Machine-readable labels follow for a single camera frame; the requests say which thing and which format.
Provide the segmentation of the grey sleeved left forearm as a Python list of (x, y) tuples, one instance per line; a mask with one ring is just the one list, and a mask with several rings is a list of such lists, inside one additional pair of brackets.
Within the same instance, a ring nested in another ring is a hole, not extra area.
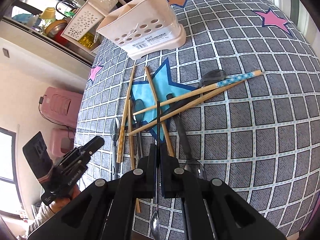
[(52, 202), (49, 205), (41, 203), (39, 211), (36, 215), (34, 221), (29, 225), (26, 235), (29, 236), (33, 231), (35, 231), (38, 227), (40, 227), (43, 223), (45, 223), (48, 219), (53, 217), (54, 214), (57, 213), (54, 207), (55, 202)]

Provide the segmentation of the person's left hand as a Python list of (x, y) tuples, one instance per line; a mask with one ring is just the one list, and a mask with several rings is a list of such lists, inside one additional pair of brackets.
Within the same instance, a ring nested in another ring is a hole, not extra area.
[(53, 213), (59, 212), (63, 207), (65, 207), (68, 203), (71, 202), (74, 198), (76, 198), (81, 193), (78, 185), (75, 185), (72, 190), (72, 194), (70, 197), (65, 198), (57, 198), (50, 205), (49, 208)]

